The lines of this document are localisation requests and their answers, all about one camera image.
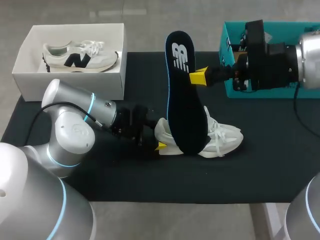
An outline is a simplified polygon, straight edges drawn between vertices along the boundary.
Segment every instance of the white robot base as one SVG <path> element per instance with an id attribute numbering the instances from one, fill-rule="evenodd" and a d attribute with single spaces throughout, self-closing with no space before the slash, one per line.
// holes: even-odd
<path id="1" fill-rule="evenodd" d="M 0 143 L 0 233 L 3 240 L 94 240 L 90 203 L 22 150 Z"/>

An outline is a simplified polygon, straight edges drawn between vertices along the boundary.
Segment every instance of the white sneaker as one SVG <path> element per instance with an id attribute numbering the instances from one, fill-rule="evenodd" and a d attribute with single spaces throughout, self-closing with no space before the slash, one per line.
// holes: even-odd
<path id="1" fill-rule="evenodd" d="M 204 110 L 208 122 L 208 136 L 211 141 L 198 154 L 205 158 L 222 157 L 235 150 L 244 139 L 241 130 L 235 126 L 220 124 L 212 117 L 206 106 Z M 155 138 L 162 144 L 159 144 L 160 155 L 180 155 L 183 152 L 176 145 L 171 135 L 168 121 L 161 118 L 154 129 Z"/>
<path id="2" fill-rule="evenodd" d="M 100 73 L 118 59 L 116 51 L 103 50 L 102 41 L 71 41 L 65 46 L 43 45 L 43 60 L 49 73 Z"/>

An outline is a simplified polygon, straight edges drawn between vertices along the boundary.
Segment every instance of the shoe sole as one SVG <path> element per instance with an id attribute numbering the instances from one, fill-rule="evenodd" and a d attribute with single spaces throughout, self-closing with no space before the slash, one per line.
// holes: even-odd
<path id="1" fill-rule="evenodd" d="M 230 153 L 234 152 L 234 150 L 236 150 L 240 146 L 242 146 L 242 143 L 243 143 L 243 141 L 238 146 L 233 147 L 229 151 L 221 151 L 220 154 L 223 156 L 230 154 Z M 184 153 L 178 147 L 175 147 L 175 146 L 166 146 L 165 148 L 159 150 L 159 155 L 181 155 L 181 154 L 184 154 Z M 206 159 L 223 157 L 223 156 L 218 155 L 217 152 L 209 152 L 209 151 L 201 151 L 198 154 Z"/>
<path id="2" fill-rule="evenodd" d="M 100 68 L 83 68 L 83 67 L 75 67 L 75 66 L 64 66 L 64 67 L 50 67 L 45 57 L 42 55 L 42 59 L 46 66 L 46 71 L 48 73 L 103 73 L 112 68 L 118 61 L 119 55 L 117 52 L 115 52 L 117 55 L 116 61 L 110 65 L 100 67 Z"/>

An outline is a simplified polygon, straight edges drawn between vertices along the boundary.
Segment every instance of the concrete floor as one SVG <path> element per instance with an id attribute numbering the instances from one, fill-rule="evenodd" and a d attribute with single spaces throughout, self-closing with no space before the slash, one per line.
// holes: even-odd
<path id="1" fill-rule="evenodd" d="M 20 96 L 11 71 L 32 25 L 124 22 L 130 52 L 163 51 L 166 36 L 183 30 L 196 51 L 216 51 L 224 21 L 319 21 L 319 9 L 318 0 L 1 0 L 0 137 Z M 268 239 L 248 204 L 93 205 L 98 240 Z M 288 205 L 278 206 L 283 215 Z"/>

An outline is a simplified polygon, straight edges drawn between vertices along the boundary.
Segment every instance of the teal shoe box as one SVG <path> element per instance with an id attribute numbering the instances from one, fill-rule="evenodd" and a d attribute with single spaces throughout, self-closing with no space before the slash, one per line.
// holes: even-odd
<path id="1" fill-rule="evenodd" d="M 320 29 L 320 22 L 263 22 L 265 40 L 269 44 L 285 42 L 288 45 L 296 45 L 300 36 L 305 32 Z M 246 22 L 225 22 L 219 48 L 221 65 L 235 64 L 235 57 L 231 45 L 239 45 L 240 39 L 245 33 Z M 291 83 L 287 87 L 252 92 L 249 84 L 246 91 L 234 91 L 232 79 L 224 82 L 226 94 L 235 99 L 292 99 L 297 83 Z M 298 98 L 320 99 L 320 89 L 300 88 Z"/>

